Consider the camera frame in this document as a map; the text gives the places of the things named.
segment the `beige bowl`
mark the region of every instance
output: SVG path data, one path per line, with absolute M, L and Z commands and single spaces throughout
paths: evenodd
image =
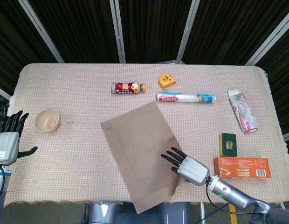
M 60 116 L 52 109 L 41 111 L 34 119 L 34 126 L 40 132 L 53 132 L 59 125 Z

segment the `sponge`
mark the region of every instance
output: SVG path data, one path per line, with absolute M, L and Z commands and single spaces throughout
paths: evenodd
M 237 139 L 235 134 L 219 135 L 220 156 L 237 156 Z

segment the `tape measure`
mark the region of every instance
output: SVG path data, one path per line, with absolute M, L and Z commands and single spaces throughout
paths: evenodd
M 159 85 L 164 89 L 176 83 L 173 77 L 168 74 L 162 74 L 159 78 Z

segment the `orange box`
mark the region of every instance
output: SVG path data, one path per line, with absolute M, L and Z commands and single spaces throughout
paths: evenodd
M 271 178 L 266 158 L 217 157 L 214 166 L 221 178 Z

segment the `beige tablecloth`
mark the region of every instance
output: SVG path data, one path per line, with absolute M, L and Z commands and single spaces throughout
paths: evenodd
M 168 91 L 202 92 L 217 96 L 213 105 L 157 102 L 183 151 L 206 164 L 214 174 L 219 134 L 235 133 L 239 157 L 269 159 L 271 179 L 232 179 L 229 182 L 267 202 L 289 200 L 289 155 L 278 124 L 268 80 L 257 67 L 174 64 L 30 64 L 20 73 L 9 114 L 29 112 L 20 150 L 37 152 L 18 159 L 6 197 L 11 202 L 129 201 L 130 196 L 110 152 L 100 123 L 154 101 L 162 91 L 159 76 L 176 79 Z M 145 93 L 113 95 L 112 82 L 147 84 Z M 242 90 L 251 104 L 259 130 L 240 129 L 227 91 Z M 53 133 L 41 133 L 34 118 L 43 109 L 60 114 Z M 212 195 L 215 202 L 221 199 Z M 185 183 L 172 202 L 207 202 L 205 187 Z

